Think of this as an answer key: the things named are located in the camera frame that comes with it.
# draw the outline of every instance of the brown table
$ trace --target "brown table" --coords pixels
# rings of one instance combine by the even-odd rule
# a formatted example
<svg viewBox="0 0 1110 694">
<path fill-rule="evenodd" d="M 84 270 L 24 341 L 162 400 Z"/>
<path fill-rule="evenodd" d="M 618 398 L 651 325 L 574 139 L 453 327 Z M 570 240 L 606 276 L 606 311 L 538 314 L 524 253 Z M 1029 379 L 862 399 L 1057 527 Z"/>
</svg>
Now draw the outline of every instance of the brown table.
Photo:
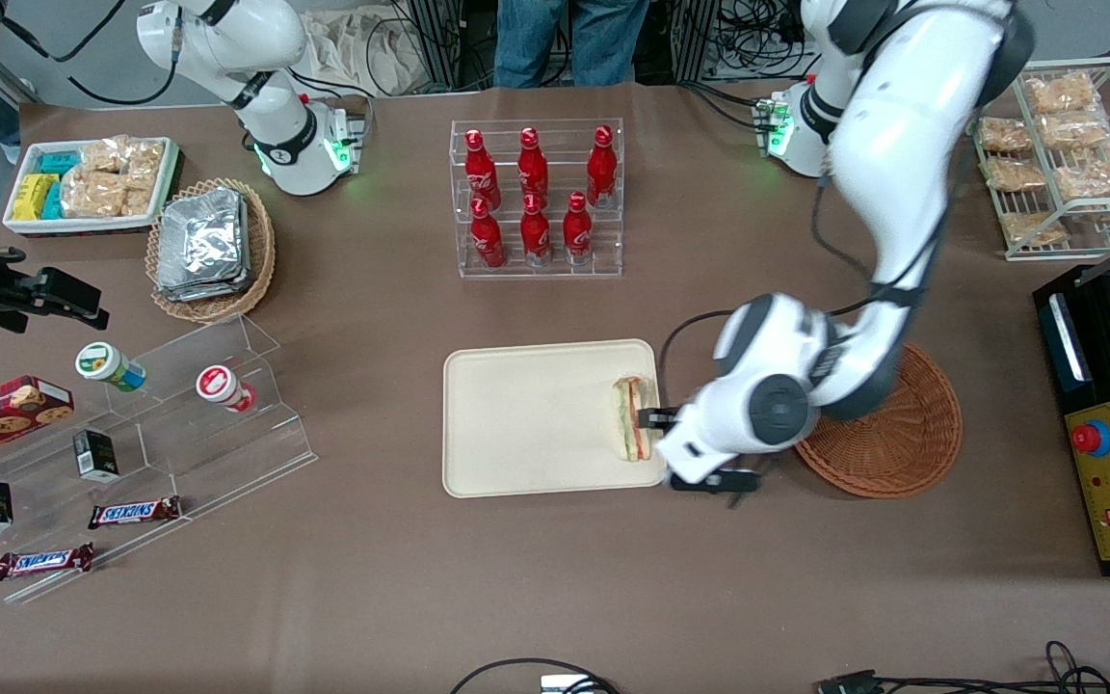
<svg viewBox="0 0 1110 694">
<path fill-rule="evenodd" d="M 754 93 L 765 88 L 748 88 Z M 1063 264 L 999 259 L 982 184 L 959 194 L 911 339 L 952 379 L 960 460 L 908 501 L 855 501 L 789 457 L 735 511 L 665 489 L 453 500 L 441 485 L 441 382 L 462 348 L 640 338 L 764 291 L 815 306 L 858 278 L 815 245 L 815 185 L 673 88 L 486 91 L 384 100 L 362 175 L 289 198 L 239 148 L 224 107 L 88 113 L 30 107 L 28 141 L 170 135 L 182 181 L 264 198 L 279 265 L 252 313 L 281 343 L 283 396 L 321 461 L 23 607 L 0 603 L 3 691 L 447 691 L 515 655 L 573 661 L 636 694 L 809 691 L 895 676 L 1040 676 L 1062 638 L 1110 672 L 1097 575 L 1030 291 Z M 462 281 L 450 223 L 450 120 L 623 115 L 622 280 Z M 829 237 L 867 253 L 836 193 Z M 150 303 L 142 237 L 21 241 L 105 291 L 105 339 L 142 352 L 192 325 Z M 673 394 L 710 378 L 718 326 L 683 335 Z M 78 381 L 95 333 L 0 331 L 0 382 Z M 3 587 L 0 585 L 0 597 Z M 535 691 L 537 672 L 473 691 Z"/>
</svg>

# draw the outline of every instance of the jeans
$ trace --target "jeans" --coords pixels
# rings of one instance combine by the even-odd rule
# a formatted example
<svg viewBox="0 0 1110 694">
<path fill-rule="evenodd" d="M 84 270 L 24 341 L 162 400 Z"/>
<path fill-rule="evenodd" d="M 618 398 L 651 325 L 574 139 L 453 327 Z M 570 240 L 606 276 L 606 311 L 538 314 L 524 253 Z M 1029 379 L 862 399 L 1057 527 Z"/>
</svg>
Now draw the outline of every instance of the jeans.
<svg viewBox="0 0 1110 694">
<path fill-rule="evenodd" d="M 573 3 L 573 83 L 608 87 L 628 79 L 648 0 L 500 0 L 496 87 L 542 83 L 567 3 Z"/>
<path fill-rule="evenodd" d="M 19 112 L 0 97 L 0 144 L 19 147 Z"/>
</svg>

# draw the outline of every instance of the snickers bar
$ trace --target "snickers bar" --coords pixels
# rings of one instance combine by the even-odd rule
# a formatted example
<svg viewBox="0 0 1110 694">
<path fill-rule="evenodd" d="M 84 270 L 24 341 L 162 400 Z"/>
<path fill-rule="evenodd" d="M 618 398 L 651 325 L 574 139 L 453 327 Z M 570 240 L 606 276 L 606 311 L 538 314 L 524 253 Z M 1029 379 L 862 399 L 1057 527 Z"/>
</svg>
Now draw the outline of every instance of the snickers bar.
<svg viewBox="0 0 1110 694">
<path fill-rule="evenodd" d="M 81 544 L 74 550 L 62 550 L 62 552 L 41 552 L 40 554 L 8 552 L 0 559 L 0 581 L 49 571 L 89 571 L 90 567 L 92 567 L 91 542 Z"/>
<path fill-rule="evenodd" d="M 92 506 L 89 530 L 97 530 L 102 524 L 171 520 L 176 519 L 181 513 L 178 496 L 167 496 L 157 501 L 137 501 L 135 504 L 119 504 L 118 506 Z"/>
</svg>

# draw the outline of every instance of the round wicker mat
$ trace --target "round wicker mat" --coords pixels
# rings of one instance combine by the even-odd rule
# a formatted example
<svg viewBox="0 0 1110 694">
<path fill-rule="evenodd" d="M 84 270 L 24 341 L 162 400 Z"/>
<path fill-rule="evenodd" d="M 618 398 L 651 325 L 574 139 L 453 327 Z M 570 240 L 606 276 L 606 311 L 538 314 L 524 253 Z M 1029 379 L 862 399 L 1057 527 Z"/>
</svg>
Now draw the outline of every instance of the round wicker mat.
<svg viewBox="0 0 1110 694">
<path fill-rule="evenodd" d="M 189 185 L 173 194 L 173 199 L 193 198 L 195 194 L 204 194 L 213 188 L 232 188 L 242 193 L 246 199 L 246 232 L 250 234 L 251 268 L 255 273 L 255 281 L 242 294 L 213 295 L 211 299 L 198 299 L 194 302 L 171 302 L 153 291 L 153 303 L 162 308 L 162 311 L 176 319 L 184 319 L 194 322 L 210 324 L 233 313 L 246 313 L 260 303 L 264 298 L 268 285 L 273 281 L 273 269 L 276 266 L 276 238 L 273 234 L 273 221 L 264 210 L 264 202 L 260 195 L 251 190 L 250 185 L 239 180 L 226 180 L 215 178 L 202 180 L 200 183 Z M 149 231 L 149 254 L 144 255 L 144 272 L 149 273 L 149 280 L 157 284 L 157 243 L 160 233 L 160 219 L 153 221 L 153 228 Z"/>
<path fill-rule="evenodd" d="M 846 422 L 821 418 L 796 450 L 807 466 L 845 492 L 899 500 L 937 484 L 960 444 L 953 388 L 928 354 L 906 344 L 894 391 L 875 413 Z"/>
</svg>

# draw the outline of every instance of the white tray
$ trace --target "white tray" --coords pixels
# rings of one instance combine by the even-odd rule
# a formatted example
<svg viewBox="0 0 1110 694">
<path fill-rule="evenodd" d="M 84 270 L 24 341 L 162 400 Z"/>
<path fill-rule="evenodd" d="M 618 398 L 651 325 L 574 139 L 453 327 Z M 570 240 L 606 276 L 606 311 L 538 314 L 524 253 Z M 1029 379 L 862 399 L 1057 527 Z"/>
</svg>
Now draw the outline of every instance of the white tray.
<svg viewBox="0 0 1110 694">
<path fill-rule="evenodd" d="M 612 445 L 612 384 L 654 373 L 642 340 L 453 352 L 444 362 L 445 491 L 465 500 L 660 483 L 657 452 L 629 463 Z"/>
<path fill-rule="evenodd" d="M 153 199 L 149 202 L 149 211 L 142 215 L 130 217 L 104 217 L 104 219 L 62 219 L 62 220 L 13 220 L 11 219 L 11 204 L 19 194 L 19 184 L 23 183 L 23 177 L 37 171 L 37 159 L 50 152 L 70 152 L 79 150 L 80 147 L 92 144 L 97 140 L 70 140 L 67 142 L 39 142 L 28 145 L 23 162 L 19 164 L 17 180 L 11 187 L 11 197 L 8 198 L 8 205 L 3 210 L 3 225 L 20 237 L 69 237 L 70 234 L 89 233 L 114 233 L 119 230 L 147 231 L 153 223 L 155 217 L 162 214 L 162 205 L 165 203 L 165 194 L 173 180 L 173 168 L 178 165 L 178 144 L 169 137 L 138 137 L 137 140 L 145 142 L 163 142 L 165 152 L 162 154 L 162 165 L 157 173 L 157 181 L 153 183 Z"/>
</svg>

